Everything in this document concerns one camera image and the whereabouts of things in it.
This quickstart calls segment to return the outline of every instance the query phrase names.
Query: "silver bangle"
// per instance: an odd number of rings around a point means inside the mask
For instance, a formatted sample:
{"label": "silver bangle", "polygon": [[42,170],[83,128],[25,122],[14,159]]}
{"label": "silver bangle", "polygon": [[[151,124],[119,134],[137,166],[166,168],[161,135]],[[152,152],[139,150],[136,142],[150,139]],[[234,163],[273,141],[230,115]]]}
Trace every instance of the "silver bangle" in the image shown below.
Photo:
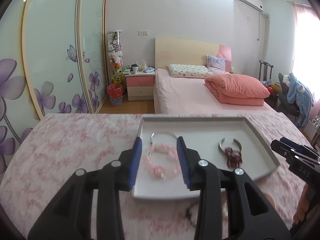
{"label": "silver bangle", "polygon": [[[223,138],[219,141],[219,150],[220,150],[220,152],[222,152],[222,153],[225,153],[224,150],[222,150],[222,147],[221,147],[221,143],[223,143],[224,140],[225,140],[225,138],[223,137]],[[241,153],[242,153],[241,143],[240,143],[237,139],[235,139],[235,138],[233,138],[233,142],[239,147],[239,152],[240,152],[240,155],[241,155]]]}
{"label": "silver bangle", "polygon": [[171,135],[171,136],[173,136],[176,140],[178,139],[178,137],[175,135],[175,134],[173,134],[173,133],[170,133],[170,132],[154,132],[154,133],[152,133],[151,134],[151,137],[150,137],[150,145],[152,146],[152,144],[153,144],[153,137],[155,136],[155,134],[168,134],[168,135]]}

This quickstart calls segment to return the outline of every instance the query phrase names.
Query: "headboard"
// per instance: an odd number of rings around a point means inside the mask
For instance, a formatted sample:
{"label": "headboard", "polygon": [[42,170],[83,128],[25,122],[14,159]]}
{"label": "headboard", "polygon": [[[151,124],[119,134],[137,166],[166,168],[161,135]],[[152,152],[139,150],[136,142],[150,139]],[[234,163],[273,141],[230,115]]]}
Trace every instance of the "headboard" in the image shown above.
{"label": "headboard", "polygon": [[206,66],[207,55],[226,58],[226,71],[230,72],[230,47],[204,41],[156,38],[156,69],[168,69],[169,64]]}

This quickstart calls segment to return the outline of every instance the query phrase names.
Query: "pink drawer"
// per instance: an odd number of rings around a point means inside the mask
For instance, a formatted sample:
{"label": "pink drawer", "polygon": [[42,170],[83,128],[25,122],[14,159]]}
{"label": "pink drawer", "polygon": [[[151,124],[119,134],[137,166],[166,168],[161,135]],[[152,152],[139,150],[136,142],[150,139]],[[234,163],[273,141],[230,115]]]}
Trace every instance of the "pink drawer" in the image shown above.
{"label": "pink drawer", "polygon": [[127,79],[127,87],[151,87],[154,83],[154,76],[129,76]]}

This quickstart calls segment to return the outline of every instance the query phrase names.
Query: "pink beaded bracelet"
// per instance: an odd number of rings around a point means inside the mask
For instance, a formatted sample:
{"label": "pink beaded bracelet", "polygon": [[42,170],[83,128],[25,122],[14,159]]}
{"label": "pink beaded bracelet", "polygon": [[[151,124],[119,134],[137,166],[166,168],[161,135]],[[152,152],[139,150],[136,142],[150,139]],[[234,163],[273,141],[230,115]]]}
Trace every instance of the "pink beaded bracelet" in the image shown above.
{"label": "pink beaded bracelet", "polygon": [[[168,154],[169,158],[176,163],[175,167],[172,169],[167,169],[161,165],[154,165],[151,162],[151,154],[152,154],[151,152],[159,152],[159,153]],[[146,155],[143,156],[142,158],[143,158],[143,163],[144,163],[145,167],[156,178],[167,179],[167,178],[171,178],[171,177],[177,175],[179,172],[181,172],[177,149],[176,149],[176,147],[170,146],[168,144],[165,144],[165,143],[153,144],[152,146],[149,147],[149,149],[146,152]]]}

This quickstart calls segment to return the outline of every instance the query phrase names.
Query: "window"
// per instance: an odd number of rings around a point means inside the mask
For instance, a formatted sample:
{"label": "window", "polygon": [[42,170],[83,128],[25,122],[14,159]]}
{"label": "window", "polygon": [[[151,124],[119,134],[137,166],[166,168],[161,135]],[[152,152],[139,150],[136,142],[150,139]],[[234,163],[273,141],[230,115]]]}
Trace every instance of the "window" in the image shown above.
{"label": "window", "polygon": [[320,20],[311,6],[292,3],[296,32],[292,72],[320,99]]}

